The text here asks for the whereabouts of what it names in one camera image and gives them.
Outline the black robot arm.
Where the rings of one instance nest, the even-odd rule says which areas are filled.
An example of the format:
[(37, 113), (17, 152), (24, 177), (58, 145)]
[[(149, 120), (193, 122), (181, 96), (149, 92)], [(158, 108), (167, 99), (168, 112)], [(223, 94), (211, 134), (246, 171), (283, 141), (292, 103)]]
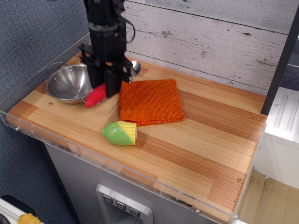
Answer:
[(91, 44), (80, 45), (80, 60), (87, 66), (92, 88), (101, 84), (110, 98), (121, 90), (122, 82), (131, 82), (133, 64), (125, 57), (127, 50), (125, 10), (122, 0), (84, 1)]

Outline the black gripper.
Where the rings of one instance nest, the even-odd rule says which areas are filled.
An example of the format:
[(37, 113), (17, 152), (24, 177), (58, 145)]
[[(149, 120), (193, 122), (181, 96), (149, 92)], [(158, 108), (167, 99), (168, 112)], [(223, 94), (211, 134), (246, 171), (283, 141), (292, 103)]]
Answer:
[(122, 81), (129, 82), (132, 63), (124, 56), (127, 50), (126, 24), (88, 24), (91, 45), (82, 44), (81, 62), (87, 65), (91, 87), (105, 83), (106, 97), (121, 90)]

